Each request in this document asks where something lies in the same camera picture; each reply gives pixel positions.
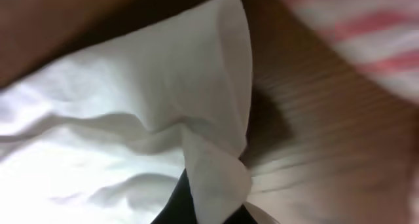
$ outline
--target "black object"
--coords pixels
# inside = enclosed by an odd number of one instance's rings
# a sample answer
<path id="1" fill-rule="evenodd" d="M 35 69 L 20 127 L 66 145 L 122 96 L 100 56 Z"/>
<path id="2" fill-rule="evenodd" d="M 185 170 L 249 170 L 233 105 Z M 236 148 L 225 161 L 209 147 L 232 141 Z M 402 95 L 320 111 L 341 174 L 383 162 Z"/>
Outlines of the black object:
<path id="1" fill-rule="evenodd" d="M 183 171 L 167 205 L 151 224 L 198 224 L 186 170 Z M 224 224 L 257 224 L 245 206 L 235 211 Z"/>

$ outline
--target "wooden surface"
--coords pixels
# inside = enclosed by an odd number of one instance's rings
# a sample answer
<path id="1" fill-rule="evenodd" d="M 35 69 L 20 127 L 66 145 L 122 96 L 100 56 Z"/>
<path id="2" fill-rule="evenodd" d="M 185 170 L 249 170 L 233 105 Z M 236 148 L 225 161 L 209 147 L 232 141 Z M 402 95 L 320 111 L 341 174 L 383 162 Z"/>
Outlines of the wooden surface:
<path id="1" fill-rule="evenodd" d="M 25 1 L 27 8 L 0 1 L 2 17 L 19 14 L 0 20 L 0 40 L 11 46 L 0 47 L 1 84 L 205 0 L 77 0 L 77 7 L 42 1 Z M 357 74 L 280 0 L 243 2 L 255 82 L 243 157 L 254 182 L 249 201 L 282 224 L 407 223 L 417 108 Z M 17 31 L 5 28 L 10 20 L 20 20 Z M 33 29 L 38 35 L 29 34 Z"/>

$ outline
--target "white fabric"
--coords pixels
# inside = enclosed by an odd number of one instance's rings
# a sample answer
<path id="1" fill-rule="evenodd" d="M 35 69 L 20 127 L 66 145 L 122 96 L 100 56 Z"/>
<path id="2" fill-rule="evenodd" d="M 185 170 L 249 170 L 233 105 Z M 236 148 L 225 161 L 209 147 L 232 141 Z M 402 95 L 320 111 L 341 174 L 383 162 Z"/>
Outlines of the white fabric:
<path id="1" fill-rule="evenodd" d="M 150 223 L 185 166 L 199 223 L 222 223 L 251 187 L 251 63 L 240 0 L 212 0 L 11 86 L 0 223 Z"/>

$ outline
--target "white garment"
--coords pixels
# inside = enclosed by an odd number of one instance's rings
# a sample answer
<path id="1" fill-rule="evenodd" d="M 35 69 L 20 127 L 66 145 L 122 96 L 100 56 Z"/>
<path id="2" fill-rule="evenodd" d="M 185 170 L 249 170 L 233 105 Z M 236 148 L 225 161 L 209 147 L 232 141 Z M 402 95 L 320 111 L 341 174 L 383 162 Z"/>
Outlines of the white garment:
<path id="1" fill-rule="evenodd" d="M 245 201 L 251 47 L 212 0 L 61 58 L 0 95 L 0 223 L 150 223 L 186 166 L 199 223 Z"/>

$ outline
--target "red and white striped cloth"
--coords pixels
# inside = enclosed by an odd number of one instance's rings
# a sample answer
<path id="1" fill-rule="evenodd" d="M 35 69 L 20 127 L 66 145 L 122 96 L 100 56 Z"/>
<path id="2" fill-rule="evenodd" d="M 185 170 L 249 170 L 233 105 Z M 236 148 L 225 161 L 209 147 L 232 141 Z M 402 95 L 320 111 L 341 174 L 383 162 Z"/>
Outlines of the red and white striped cloth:
<path id="1" fill-rule="evenodd" d="M 284 0 L 358 70 L 419 103 L 419 0 Z"/>

